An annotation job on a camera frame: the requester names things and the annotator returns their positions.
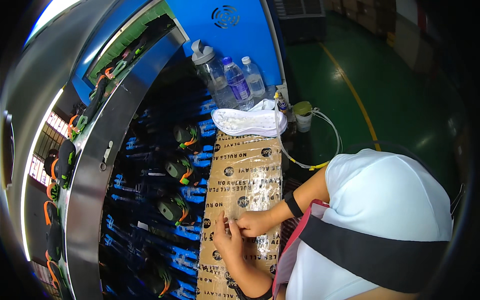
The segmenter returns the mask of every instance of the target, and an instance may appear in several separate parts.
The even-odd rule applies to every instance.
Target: blue machine panel
[[[88,94],[95,88],[89,80],[84,79],[88,67],[110,37],[116,33],[126,20],[128,20],[147,2],[149,2],[149,0],[119,1],[114,7],[112,7],[112,11],[107,17],[101,21],[102,24],[92,37],[90,44],[87,46],[84,55],[80,59],[80,63],[75,70],[75,75],[72,78],[73,86],[85,105],[90,104]]]
[[[250,56],[258,65],[265,85],[282,84],[272,37],[259,0],[166,0],[193,42],[201,39],[217,55],[231,56],[242,67]],[[187,56],[191,43],[185,43]]]

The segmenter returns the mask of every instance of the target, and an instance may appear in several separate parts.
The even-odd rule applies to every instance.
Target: white shirt
[[[325,171],[330,208],[322,220],[369,235],[449,241],[450,200],[417,161],[363,149],[335,156]],[[316,252],[303,241],[287,286],[287,300],[343,300],[378,287]]]

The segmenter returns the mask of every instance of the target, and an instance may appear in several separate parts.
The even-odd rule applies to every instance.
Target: blue bottle cap
[[[228,65],[228,64],[231,63],[231,62],[232,62],[232,57],[230,57],[230,56],[227,56],[227,57],[222,58],[222,63],[223,63],[224,65]]]

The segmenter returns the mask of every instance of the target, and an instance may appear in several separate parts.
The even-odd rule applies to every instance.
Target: yellow floor line
[[[350,88],[350,91],[352,92],[353,97],[357,101],[357,104],[360,107],[361,113],[362,113],[363,117],[365,118],[365,121],[367,122],[368,130],[370,131],[370,134],[372,135],[372,140],[378,141],[377,135],[375,134],[375,130],[373,129],[372,121],[370,121],[370,118],[368,117],[368,114],[367,114],[367,110],[365,110],[365,106],[363,106],[363,103],[361,102],[360,97],[357,94],[357,91],[355,91],[355,88],[353,87],[352,83],[348,79],[347,75],[345,74],[343,69],[340,67],[338,62],[335,60],[335,58],[332,56],[332,54],[328,51],[328,49],[323,45],[323,43],[320,43],[320,46],[324,49],[325,53],[328,55],[328,57],[333,62],[333,64],[335,65],[335,67],[337,68],[337,70],[340,72],[343,79],[347,83],[348,87]],[[380,145],[375,144],[375,149],[377,151],[381,151]]]

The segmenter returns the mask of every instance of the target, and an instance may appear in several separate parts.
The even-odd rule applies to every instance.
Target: cardboard sheet
[[[236,283],[213,245],[218,214],[229,219],[245,211],[271,208],[281,200],[281,152],[276,138],[217,134],[200,247],[197,300],[237,298]],[[257,238],[244,238],[244,258],[274,276],[280,226]]]

